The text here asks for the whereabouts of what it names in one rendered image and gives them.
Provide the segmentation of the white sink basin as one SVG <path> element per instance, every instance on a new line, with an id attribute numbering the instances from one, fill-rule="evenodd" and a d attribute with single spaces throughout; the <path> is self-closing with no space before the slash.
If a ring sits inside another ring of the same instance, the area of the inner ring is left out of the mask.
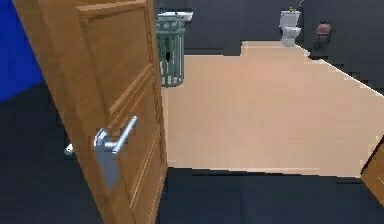
<path id="1" fill-rule="evenodd" d="M 193 12 L 163 12 L 157 15 L 160 19 L 180 19 L 182 22 L 192 20 Z"/>

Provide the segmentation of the brown wooden room door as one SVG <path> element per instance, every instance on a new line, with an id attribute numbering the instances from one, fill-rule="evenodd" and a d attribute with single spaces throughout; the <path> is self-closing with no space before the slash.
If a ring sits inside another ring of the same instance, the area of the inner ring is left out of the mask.
<path id="1" fill-rule="evenodd" d="M 104 224 L 155 224 L 167 171 L 153 0 L 12 0 Z M 108 188 L 93 140 L 137 116 Z"/>

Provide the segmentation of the white toilet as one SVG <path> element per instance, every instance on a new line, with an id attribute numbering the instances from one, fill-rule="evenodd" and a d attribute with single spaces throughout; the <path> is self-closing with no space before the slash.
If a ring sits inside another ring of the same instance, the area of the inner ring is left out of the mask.
<path id="1" fill-rule="evenodd" d="M 301 32 L 297 25 L 300 14 L 300 11 L 282 11 L 280 13 L 279 28 L 282 30 L 281 42 L 283 45 L 288 47 L 295 45 L 295 40 Z"/>

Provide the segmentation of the brown round toilet brush holder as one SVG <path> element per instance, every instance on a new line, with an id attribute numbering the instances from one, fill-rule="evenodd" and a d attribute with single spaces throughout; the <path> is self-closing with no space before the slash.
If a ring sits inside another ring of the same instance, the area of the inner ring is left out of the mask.
<path id="1" fill-rule="evenodd" d="M 328 21 L 321 21 L 316 29 L 316 39 L 314 42 L 314 47 L 316 49 L 322 48 L 326 44 L 329 43 L 331 34 L 332 34 L 332 26 Z"/>

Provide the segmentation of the brown wooden furniture corner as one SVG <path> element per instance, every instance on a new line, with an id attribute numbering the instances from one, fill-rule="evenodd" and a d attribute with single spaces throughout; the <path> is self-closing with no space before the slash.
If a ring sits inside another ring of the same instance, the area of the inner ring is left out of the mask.
<path id="1" fill-rule="evenodd" d="M 384 135 L 363 166 L 361 180 L 384 207 Z"/>

